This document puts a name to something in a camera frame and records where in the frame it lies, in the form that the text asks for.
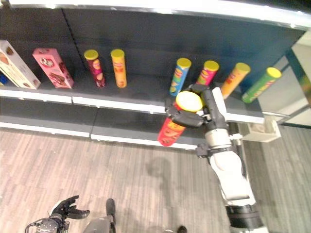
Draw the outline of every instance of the red chip can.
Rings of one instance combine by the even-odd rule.
[[[178,93],[174,106],[178,110],[197,112],[202,108],[200,97],[190,91]],[[166,118],[160,130],[157,140],[165,147],[169,147],[180,137],[186,127],[174,123],[170,118]]]

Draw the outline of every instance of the black shoe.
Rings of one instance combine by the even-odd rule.
[[[116,225],[116,206],[115,201],[111,198],[106,201],[106,214],[111,215],[113,218],[113,223]]]
[[[177,233],[187,233],[187,228],[184,226],[180,226],[177,230]]]

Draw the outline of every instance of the yellow lid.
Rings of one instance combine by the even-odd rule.
[[[123,50],[119,50],[119,49],[112,50],[110,55],[115,58],[120,58],[120,57],[124,57],[124,52]]]
[[[179,65],[181,68],[189,68],[191,66],[191,61],[182,57],[177,60],[177,65]]]
[[[88,60],[94,60],[98,58],[98,53],[96,50],[87,50],[84,52],[84,57]]]
[[[240,71],[244,71],[244,72],[249,72],[251,71],[251,67],[249,67],[248,64],[245,64],[245,63],[242,63],[242,62],[239,62],[235,65],[235,68],[240,70]]]
[[[208,69],[210,71],[217,71],[219,69],[219,65],[214,61],[206,61],[204,62],[204,69]]]
[[[176,103],[180,108],[190,112],[197,112],[202,108],[201,98],[190,91],[181,91],[176,97]]]
[[[281,71],[279,71],[278,69],[274,68],[274,67],[268,67],[267,68],[267,73],[272,77],[272,78],[279,78],[282,76]]]

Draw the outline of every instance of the green chip can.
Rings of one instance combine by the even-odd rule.
[[[245,103],[251,103],[281,76],[282,73],[278,69],[267,68],[264,75],[242,95],[242,100]]]

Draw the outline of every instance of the pink cookie box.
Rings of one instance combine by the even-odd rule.
[[[73,79],[57,49],[37,48],[33,52],[33,57],[56,88],[72,88]]]

